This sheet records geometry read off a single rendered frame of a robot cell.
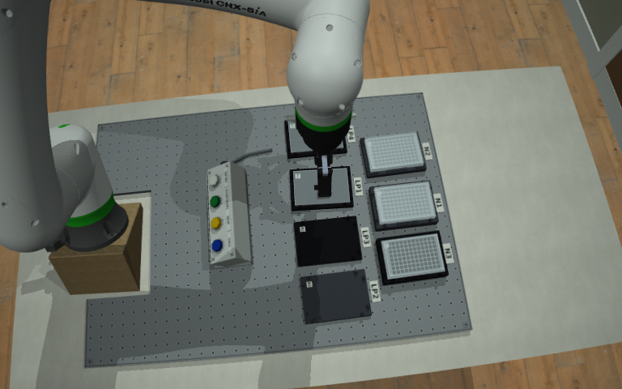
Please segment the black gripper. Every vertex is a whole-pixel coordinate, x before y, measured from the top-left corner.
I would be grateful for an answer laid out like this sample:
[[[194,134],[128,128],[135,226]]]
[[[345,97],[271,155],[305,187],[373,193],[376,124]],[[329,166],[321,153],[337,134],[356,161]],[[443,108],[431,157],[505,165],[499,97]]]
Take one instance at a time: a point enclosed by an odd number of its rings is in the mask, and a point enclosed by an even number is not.
[[[314,185],[314,190],[317,191],[317,199],[329,199],[332,195],[331,178],[333,173],[330,165],[333,163],[334,150],[341,144],[342,140],[327,147],[316,146],[306,140],[304,142],[313,150],[314,163],[317,165],[317,185]]]

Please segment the white deck label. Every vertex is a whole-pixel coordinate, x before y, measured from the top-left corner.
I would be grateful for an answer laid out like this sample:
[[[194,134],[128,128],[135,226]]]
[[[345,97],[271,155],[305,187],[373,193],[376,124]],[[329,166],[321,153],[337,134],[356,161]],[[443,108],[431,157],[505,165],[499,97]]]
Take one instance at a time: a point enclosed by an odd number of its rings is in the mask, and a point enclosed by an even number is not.
[[[363,190],[362,190],[361,177],[354,177],[354,186],[355,186],[355,195],[362,196]]]
[[[349,143],[354,143],[356,141],[353,126],[350,126],[350,129],[347,133],[347,140]]]
[[[429,143],[422,143],[425,160],[433,160]]]
[[[444,212],[444,207],[441,199],[441,194],[433,194],[434,201],[436,204],[437,212]]]
[[[373,302],[381,301],[377,280],[369,281]]]
[[[446,264],[454,263],[454,258],[453,258],[450,243],[443,244],[443,248],[444,248],[444,253],[445,253]]]
[[[363,247],[371,247],[371,241],[370,241],[370,236],[369,236],[369,227],[360,228],[360,230],[361,230]]]

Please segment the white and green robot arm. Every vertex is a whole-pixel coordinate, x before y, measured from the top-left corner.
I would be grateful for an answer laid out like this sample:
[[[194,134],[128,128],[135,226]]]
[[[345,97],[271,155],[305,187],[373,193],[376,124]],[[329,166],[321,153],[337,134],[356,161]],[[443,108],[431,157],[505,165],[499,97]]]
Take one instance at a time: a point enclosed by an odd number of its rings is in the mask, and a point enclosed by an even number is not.
[[[0,245],[23,253],[65,244],[90,252],[121,237],[129,218],[114,200],[91,133],[74,124],[49,128],[51,1],[0,0]],[[320,147],[347,135],[364,78],[369,0],[138,1],[225,11],[298,31],[287,68],[296,114],[286,122]]]

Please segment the grey control panel with four buttons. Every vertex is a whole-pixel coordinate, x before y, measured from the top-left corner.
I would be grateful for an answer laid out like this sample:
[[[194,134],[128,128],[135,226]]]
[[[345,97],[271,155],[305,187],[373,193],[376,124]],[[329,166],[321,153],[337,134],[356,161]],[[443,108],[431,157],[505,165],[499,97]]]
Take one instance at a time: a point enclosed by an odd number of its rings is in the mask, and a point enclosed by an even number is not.
[[[247,173],[235,163],[266,152],[272,148],[207,170],[210,262],[215,268],[253,265]]]

